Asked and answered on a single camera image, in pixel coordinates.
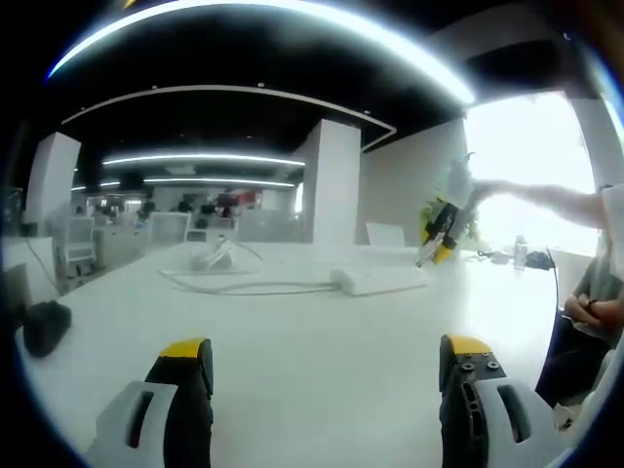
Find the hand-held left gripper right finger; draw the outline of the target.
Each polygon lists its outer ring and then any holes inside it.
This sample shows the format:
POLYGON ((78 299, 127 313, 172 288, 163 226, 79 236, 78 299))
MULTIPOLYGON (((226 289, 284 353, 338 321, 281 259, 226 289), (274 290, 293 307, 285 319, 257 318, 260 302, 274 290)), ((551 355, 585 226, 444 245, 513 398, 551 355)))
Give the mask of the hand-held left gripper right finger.
POLYGON ((552 409, 480 340, 441 337, 439 390, 444 467, 546 467, 561 453, 552 409))

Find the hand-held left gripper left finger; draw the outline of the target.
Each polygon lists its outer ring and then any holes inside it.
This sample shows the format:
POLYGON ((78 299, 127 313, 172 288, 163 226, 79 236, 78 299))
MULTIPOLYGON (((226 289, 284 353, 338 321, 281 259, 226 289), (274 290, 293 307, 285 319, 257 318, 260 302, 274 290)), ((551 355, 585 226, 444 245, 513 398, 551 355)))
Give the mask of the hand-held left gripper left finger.
POLYGON ((85 458, 91 467, 209 467, 213 349, 204 337, 167 346, 143 381, 100 413, 85 458))

